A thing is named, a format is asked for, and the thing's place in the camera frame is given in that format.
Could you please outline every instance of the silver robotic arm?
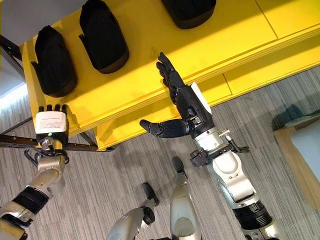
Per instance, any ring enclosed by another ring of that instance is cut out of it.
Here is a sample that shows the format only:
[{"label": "silver robotic arm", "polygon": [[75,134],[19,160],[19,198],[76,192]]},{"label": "silver robotic arm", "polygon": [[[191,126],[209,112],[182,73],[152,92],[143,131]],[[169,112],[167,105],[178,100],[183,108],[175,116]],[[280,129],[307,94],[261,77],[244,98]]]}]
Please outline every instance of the silver robotic arm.
[{"label": "silver robotic arm", "polygon": [[49,199],[61,192],[65,186],[63,178],[65,164],[69,158],[63,150],[68,143],[66,107],[56,105],[54,111],[39,108],[36,117],[36,136],[41,149],[36,150],[37,174],[32,182],[12,201],[0,208],[0,239],[26,240],[25,229],[35,220],[36,214]]},{"label": "silver robotic arm", "polygon": [[276,221],[269,215],[257,192],[242,170],[239,153],[249,151],[238,147],[228,129],[219,132],[212,119],[210,106],[198,86],[186,85],[169,59],[160,53],[156,66],[169,88],[172,102],[182,119],[161,123],[141,120],[140,125],[160,138],[190,135],[198,150],[192,152],[195,167],[207,166],[219,184],[227,203],[248,240],[284,240]]}]

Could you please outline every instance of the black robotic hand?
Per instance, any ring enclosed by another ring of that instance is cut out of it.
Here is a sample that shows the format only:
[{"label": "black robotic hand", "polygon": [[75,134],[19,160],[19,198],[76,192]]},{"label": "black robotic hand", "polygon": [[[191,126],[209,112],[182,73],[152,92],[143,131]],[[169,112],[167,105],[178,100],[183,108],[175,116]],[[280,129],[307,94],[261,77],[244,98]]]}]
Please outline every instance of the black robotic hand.
[{"label": "black robotic hand", "polygon": [[67,105],[62,105],[61,111],[59,104],[54,106],[54,110],[52,105],[47,105],[46,111],[43,106],[39,106],[39,112],[35,116],[35,133],[38,143],[51,137],[66,146],[69,141]]},{"label": "black robotic hand", "polygon": [[163,77],[163,84],[169,88],[170,98],[182,119],[161,123],[143,119],[140,121],[140,126],[159,138],[176,138],[190,134],[193,139],[213,128],[215,125],[211,110],[198,86],[195,83],[191,86],[184,84],[179,73],[162,52],[158,60],[156,67]]},{"label": "black robotic hand", "polygon": [[173,104],[176,105],[178,92],[185,85],[184,81],[163,52],[160,52],[158,60],[156,67],[159,69],[160,75],[163,77],[163,84],[169,88],[170,98]]},{"label": "black robotic hand", "polygon": [[[34,157],[29,154],[30,149],[24,150],[24,156],[29,159],[36,167],[38,167],[39,158],[42,156],[58,156],[63,155],[65,157],[65,164],[69,162],[67,152],[62,149],[69,141],[68,138],[68,120],[67,120],[67,105],[62,105],[60,111],[60,105],[57,104],[52,109],[52,105],[46,106],[46,111],[43,106],[39,106],[39,112],[35,116],[35,135],[37,142],[41,145],[42,149],[30,148],[36,151]],[[53,142],[59,142],[59,149],[55,149]],[[49,150],[45,150],[43,145],[46,145]]]}]

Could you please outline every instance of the striped carpet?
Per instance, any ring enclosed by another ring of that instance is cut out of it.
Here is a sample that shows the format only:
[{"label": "striped carpet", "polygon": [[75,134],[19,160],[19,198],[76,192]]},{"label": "striped carpet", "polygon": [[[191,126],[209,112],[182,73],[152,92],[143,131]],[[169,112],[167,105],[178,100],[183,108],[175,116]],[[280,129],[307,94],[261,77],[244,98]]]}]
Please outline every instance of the striped carpet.
[{"label": "striped carpet", "polygon": [[[15,109],[1,112],[0,132],[30,116],[26,100]],[[217,127],[229,128],[236,143],[249,145],[251,152],[240,155],[243,168],[289,240],[319,240],[320,212],[304,201],[273,130],[319,109],[320,66],[212,107]],[[8,134],[34,137],[33,122]],[[78,136],[70,139],[79,141],[83,143]],[[29,239],[103,240],[122,214],[144,200],[140,184],[145,181],[156,190],[160,205],[155,223],[141,231],[139,239],[168,237],[174,178],[171,158],[179,156],[186,166],[203,239],[244,240],[207,169],[196,169],[189,162],[194,149],[187,136],[158,139],[144,134],[110,153],[70,151],[66,187],[27,229]],[[0,148],[0,205],[19,193],[35,172],[21,149]]]}]

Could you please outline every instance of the yellow table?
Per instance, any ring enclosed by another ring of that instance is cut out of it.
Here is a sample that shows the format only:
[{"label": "yellow table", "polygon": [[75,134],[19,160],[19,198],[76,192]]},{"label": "yellow table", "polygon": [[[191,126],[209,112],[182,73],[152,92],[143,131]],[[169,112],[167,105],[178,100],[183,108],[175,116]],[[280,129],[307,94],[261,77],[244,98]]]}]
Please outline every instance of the yellow table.
[{"label": "yellow table", "polygon": [[[209,105],[214,106],[319,64],[320,34],[226,71],[198,86]],[[167,97],[95,127],[98,148],[104,151],[145,133],[139,125],[141,119],[162,122],[176,118],[180,118],[179,113]]]},{"label": "yellow table", "polygon": [[80,9],[52,25],[64,36],[78,74],[69,95],[42,93],[30,64],[36,60],[37,36],[21,46],[32,116],[39,105],[67,104],[69,135],[95,128],[100,149],[143,133],[141,118],[178,116],[155,67],[160,51],[186,83],[199,83],[211,105],[319,64],[318,0],[218,1],[206,23],[188,30],[174,25],[161,1],[106,2],[130,50],[116,73],[104,75],[92,67],[78,38]]},{"label": "yellow table", "polygon": [[52,26],[64,37],[70,51],[78,85],[62,98],[42,93],[31,61],[36,61],[37,39],[23,44],[22,61],[32,116],[39,105],[67,104],[70,136],[91,129],[166,97],[155,67],[159,52],[174,62],[187,81],[203,81],[208,74],[241,64],[240,56],[276,39],[254,0],[218,1],[213,16],[203,25],[188,30],[175,26],[160,0],[108,0],[129,47],[130,58],[113,74],[95,70],[78,37],[81,10]]}]

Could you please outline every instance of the black wire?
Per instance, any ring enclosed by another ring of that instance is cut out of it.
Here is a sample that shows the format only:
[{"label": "black wire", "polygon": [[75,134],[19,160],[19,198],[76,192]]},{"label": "black wire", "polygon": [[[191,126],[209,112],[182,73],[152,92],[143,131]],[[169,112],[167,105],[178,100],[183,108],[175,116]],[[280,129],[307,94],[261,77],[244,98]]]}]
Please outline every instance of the black wire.
[{"label": "black wire", "polygon": [[33,165],[35,165],[36,167],[38,167],[38,162],[35,158],[33,158],[32,156],[29,155],[29,149],[24,150],[24,156],[29,159]]},{"label": "black wire", "polygon": [[[36,151],[36,153],[34,154],[34,158],[29,155],[30,149]],[[47,156],[47,157],[64,156],[64,164],[68,164],[70,162],[67,152],[62,149],[57,149],[53,151],[44,151],[42,149],[38,149],[35,147],[27,148],[26,150],[24,150],[24,156],[28,160],[30,160],[36,167],[38,167],[38,158],[42,156]]]}]

